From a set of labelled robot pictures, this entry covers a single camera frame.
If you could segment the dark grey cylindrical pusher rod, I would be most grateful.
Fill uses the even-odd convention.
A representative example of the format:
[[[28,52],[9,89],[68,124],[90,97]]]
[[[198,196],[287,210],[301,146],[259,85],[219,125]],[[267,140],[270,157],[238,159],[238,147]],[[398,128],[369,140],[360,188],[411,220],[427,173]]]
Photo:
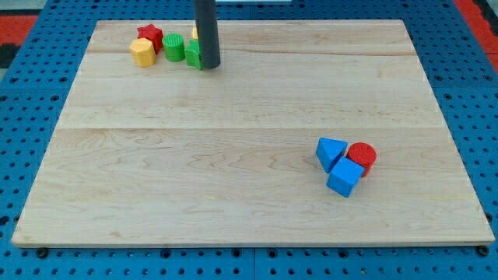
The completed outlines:
[[[214,69],[221,63],[216,1],[194,0],[195,24],[203,68]]]

